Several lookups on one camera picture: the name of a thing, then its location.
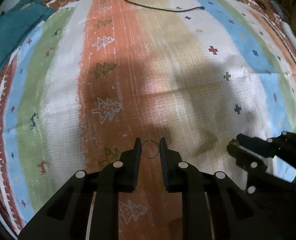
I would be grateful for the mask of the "colourful striped bed sheet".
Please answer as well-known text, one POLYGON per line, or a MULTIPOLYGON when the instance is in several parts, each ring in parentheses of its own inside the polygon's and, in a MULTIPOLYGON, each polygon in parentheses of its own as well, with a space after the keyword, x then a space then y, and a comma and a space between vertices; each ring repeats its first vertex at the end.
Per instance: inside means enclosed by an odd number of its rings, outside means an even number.
POLYGON ((10 238, 78 170, 141 142, 121 239, 181 237, 158 142, 205 173, 247 174, 237 134, 296 133, 296 49, 275 11, 236 0, 79 0, 40 22, 0 72, 0 224, 10 238))

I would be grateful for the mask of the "teal cloth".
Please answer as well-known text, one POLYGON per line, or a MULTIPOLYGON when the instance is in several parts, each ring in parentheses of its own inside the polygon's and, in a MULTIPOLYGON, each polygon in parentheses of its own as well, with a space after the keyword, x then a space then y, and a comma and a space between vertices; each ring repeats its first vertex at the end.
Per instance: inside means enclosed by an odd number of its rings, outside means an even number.
POLYGON ((54 12, 42 0, 20 0, 0 16, 0 72, 27 35, 54 12))

